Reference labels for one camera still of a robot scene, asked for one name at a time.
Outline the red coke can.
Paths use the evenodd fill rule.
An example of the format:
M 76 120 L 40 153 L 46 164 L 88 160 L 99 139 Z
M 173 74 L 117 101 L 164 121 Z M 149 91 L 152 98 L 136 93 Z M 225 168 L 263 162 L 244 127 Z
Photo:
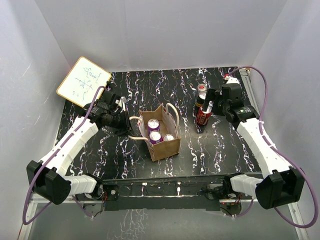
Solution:
M 208 106 L 207 110 L 204 111 L 203 107 L 201 106 L 198 110 L 197 116 L 196 116 L 196 122 L 199 126 L 205 126 L 212 113 L 212 107 Z

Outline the red-tab soda can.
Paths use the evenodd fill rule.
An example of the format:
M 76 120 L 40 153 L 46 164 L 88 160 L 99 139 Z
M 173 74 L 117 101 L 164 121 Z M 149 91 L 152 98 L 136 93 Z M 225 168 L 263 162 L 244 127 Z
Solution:
M 197 90 L 199 92 L 206 92 L 208 90 L 208 87 L 204 84 L 204 83 L 200 83 L 198 86 L 197 86 Z

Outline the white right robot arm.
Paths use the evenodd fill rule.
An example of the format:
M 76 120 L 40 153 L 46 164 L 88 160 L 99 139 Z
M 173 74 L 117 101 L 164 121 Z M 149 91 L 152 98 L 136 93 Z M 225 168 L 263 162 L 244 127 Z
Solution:
M 267 138 L 257 111 L 252 105 L 244 104 L 239 80 L 225 76 L 221 89 L 208 89 L 204 106 L 210 102 L 210 112 L 224 116 L 245 140 L 263 176 L 226 175 L 222 184 L 223 194 L 230 199 L 240 193 L 251 196 L 266 210 L 297 202 L 305 180 L 296 168 L 273 150 L 275 145 Z

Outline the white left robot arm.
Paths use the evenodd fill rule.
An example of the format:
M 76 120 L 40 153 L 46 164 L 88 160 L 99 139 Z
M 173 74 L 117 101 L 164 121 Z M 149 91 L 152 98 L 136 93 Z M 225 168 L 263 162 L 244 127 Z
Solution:
M 41 160 L 32 160 L 27 165 L 31 191 L 55 205 L 78 194 L 99 199 L 104 188 L 97 177 L 91 174 L 68 176 L 67 171 L 80 150 L 101 128 L 114 128 L 118 136 L 132 133 L 126 101 L 123 96 L 105 91 L 100 99 L 86 104 L 57 145 Z

